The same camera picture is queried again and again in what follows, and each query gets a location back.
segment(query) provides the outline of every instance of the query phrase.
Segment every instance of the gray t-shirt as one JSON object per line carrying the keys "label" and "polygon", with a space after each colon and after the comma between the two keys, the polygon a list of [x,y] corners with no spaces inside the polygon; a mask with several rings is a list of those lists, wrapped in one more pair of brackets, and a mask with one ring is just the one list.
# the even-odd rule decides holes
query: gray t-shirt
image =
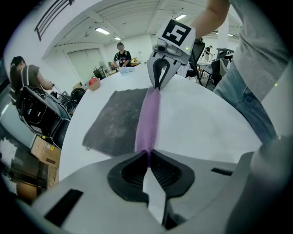
{"label": "gray t-shirt", "polygon": [[229,0],[243,26],[233,61],[259,101],[281,77],[290,58],[274,26],[251,0]]}

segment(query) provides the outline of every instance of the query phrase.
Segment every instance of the purple cloth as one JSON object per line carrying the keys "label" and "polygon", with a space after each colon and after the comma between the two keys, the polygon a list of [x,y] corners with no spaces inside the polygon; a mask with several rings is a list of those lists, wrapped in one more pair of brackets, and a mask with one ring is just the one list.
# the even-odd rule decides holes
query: purple cloth
{"label": "purple cloth", "polygon": [[149,167],[151,150],[154,149],[157,139],[160,99],[159,89],[149,88],[141,107],[136,131],[135,151],[147,151]]}

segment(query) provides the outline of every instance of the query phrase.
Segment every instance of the cardboard box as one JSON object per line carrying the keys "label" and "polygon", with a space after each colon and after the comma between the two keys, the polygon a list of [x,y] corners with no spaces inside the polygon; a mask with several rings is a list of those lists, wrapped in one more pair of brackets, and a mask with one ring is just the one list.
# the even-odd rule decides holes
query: cardboard box
{"label": "cardboard box", "polygon": [[59,183],[59,169],[54,166],[48,168],[47,189]]}
{"label": "cardboard box", "polygon": [[81,86],[82,86],[82,84],[79,82],[75,86],[73,86],[73,89],[80,88]]}
{"label": "cardboard box", "polygon": [[48,164],[49,166],[53,166],[55,168],[59,167],[61,150],[45,142],[40,137],[36,137],[31,152],[41,162]]}

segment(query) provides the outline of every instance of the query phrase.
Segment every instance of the office chair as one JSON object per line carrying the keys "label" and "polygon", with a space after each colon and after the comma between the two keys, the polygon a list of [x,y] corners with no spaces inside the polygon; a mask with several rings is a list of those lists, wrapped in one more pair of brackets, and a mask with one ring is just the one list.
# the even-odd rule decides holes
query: office chair
{"label": "office chair", "polygon": [[209,78],[207,80],[206,87],[207,87],[207,84],[209,83],[209,81],[211,81],[211,83],[216,87],[217,84],[222,79],[222,76],[220,74],[220,62],[221,61],[224,64],[224,66],[227,67],[228,62],[229,62],[227,59],[220,58],[220,59],[212,62],[212,74],[209,76]]}
{"label": "office chair", "polygon": [[[56,147],[62,149],[71,117],[57,100],[40,90],[32,86],[20,90],[16,102],[19,118],[33,133],[50,138]],[[62,116],[58,106],[66,115]]]}
{"label": "office chair", "polygon": [[201,80],[199,79],[199,74],[197,70],[197,61],[200,59],[203,50],[205,49],[206,44],[203,42],[202,38],[196,39],[192,48],[191,57],[189,62],[191,62],[191,67],[195,67],[196,76],[199,83],[202,85]]}

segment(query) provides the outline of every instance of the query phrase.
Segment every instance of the white table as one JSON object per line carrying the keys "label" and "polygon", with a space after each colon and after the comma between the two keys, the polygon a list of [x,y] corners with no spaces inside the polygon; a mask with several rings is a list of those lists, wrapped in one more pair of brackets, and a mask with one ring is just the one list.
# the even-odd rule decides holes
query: white table
{"label": "white table", "polygon": [[[88,90],[70,122],[63,143],[60,180],[88,164],[109,159],[86,149],[82,140],[115,90],[150,87],[147,66],[114,74]],[[246,119],[225,100],[188,79],[175,75],[161,91],[155,149],[207,160],[238,162],[240,156],[261,145]]]}
{"label": "white table", "polygon": [[199,66],[211,66],[211,64],[212,63],[210,63],[210,62],[208,62],[208,61],[205,61],[205,60],[203,60],[203,61],[197,61],[197,65],[199,65]]}

